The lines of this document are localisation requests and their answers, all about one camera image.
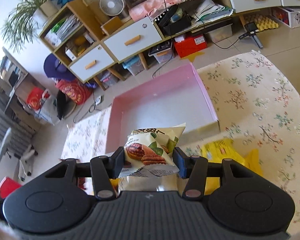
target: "yellow bag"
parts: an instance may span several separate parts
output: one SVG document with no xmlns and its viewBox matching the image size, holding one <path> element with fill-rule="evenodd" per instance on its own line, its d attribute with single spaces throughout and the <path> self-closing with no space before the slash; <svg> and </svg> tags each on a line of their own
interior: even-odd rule
<svg viewBox="0 0 300 240">
<path fill-rule="evenodd" d="M 253 149 L 246 157 L 242 157 L 232 147 L 232 140 L 229 138 L 223 140 L 217 140 L 211 143 L 205 144 L 201 148 L 201 154 L 207 158 L 209 162 L 221 163 L 224 158 L 231 158 L 236 162 L 244 165 L 248 169 L 252 170 L 256 174 L 262 176 L 261 166 L 259 164 L 259 151 Z M 214 190 L 220 187 L 219 178 L 207 178 L 204 194 L 209 195 Z"/>
</svg>

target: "purple hat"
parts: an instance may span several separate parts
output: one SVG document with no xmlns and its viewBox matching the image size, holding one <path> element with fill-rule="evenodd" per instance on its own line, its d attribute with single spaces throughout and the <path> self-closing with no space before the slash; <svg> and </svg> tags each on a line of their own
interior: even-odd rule
<svg viewBox="0 0 300 240">
<path fill-rule="evenodd" d="M 63 65 L 55 55 L 50 54 L 43 63 L 43 69 L 48 78 L 64 79 L 73 81 L 75 76 Z"/>
</svg>

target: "red container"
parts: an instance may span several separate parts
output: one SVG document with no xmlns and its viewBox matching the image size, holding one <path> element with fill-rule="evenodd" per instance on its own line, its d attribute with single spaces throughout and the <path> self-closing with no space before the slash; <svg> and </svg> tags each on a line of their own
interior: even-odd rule
<svg viewBox="0 0 300 240">
<path fill-rule="evenodd" d="M 20 187 L 21 185 L 18 182 L 8 177 L 4 177 L 3 180 L 0 182 L 0 197 L 6 198 Z"/>
<path fill-rule="evenodd" d="M 176 51 L 178 52 L 180 58 L 186 57 L 192 53 L 195 53 L 199 50 L 207 48 L 207 42 L 205 41 L 202 34 L 198 36 L 188 36 L 184 41 L 173 42 Z"/>
</svg>

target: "black power cable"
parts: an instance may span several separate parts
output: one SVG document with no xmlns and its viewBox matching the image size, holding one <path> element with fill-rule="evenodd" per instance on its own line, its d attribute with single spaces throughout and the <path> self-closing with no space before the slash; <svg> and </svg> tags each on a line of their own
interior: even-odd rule
<svg viewBox="0 0 300 240">
<path fill-rule="evenodd" d="M 195 14 L 194 11 L 193 11 L 193 13 L 194 13 L 194 15 L 198 18 L 198 20 L 200 20 L 200 21 L 203 23 L 203 28 L 205 29 L 206 27 L 205 27 L 205 24 L 204 24 L 203 20 L 201 20 L 201 18 L 199 18 L 199 17 Z M 215 44 L 215 45 L 216 45 L 217 47 L 219 47 L 220 49 L 229 49 L 229 48 L 230 48 L 231 46 L 233 46 L 238 40 L 239 40 L 239 38 L 238 38 L 234 43 L 232 43 L 229 47 L 227 47 L 227 48 L 220 47 L 219 45 L 217 45 L 217 44 L 214 43 L 213 41 L 212 41 L 212 43 Z"/>
<path fill-rule="evenodd" d="M 166 10 L 166 13 L 167 13 L 167 4 L 166 4 L 166 0 L 163 0 L 164 1 L 164 7 L 165 7 L 165 10 Z M 172 42 L 172 35 L 171 35 L 171 28 L 170 28 L 170 20 L 168 21 L 169 22 L 169 32 L 170 32 L 170 39 L 171 39 L 171 49 L 172 49 L 172 54 L 171 54 L 171 57 L 168 61 L 166 61 L 165 63 L 163 63 L 163 65 L 160 66 L 160 63 L 159 63 L 159 67 L 153 72 L 152 74 L 152 78 L 155 78 L 155 74 L 164 66 L 166 65 L 173 57 L 173 42 Z"/>
</svg>

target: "egg carton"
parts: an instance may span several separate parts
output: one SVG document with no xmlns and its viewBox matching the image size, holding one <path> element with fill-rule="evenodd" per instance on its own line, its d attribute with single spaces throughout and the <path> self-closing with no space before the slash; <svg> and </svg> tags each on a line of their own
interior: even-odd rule
<svg viewBox="0 0 300 240">
<path fill-rule="evenodd" d="M 259 15 L 259 14 L 248 15 L 244 17 L 244 20 L 246 21 L 246 23 L 255 22 L 260 32 L 268 29 L 279 28 L 279 25 L 274 20 L 264 15 Z"/>
</svg>

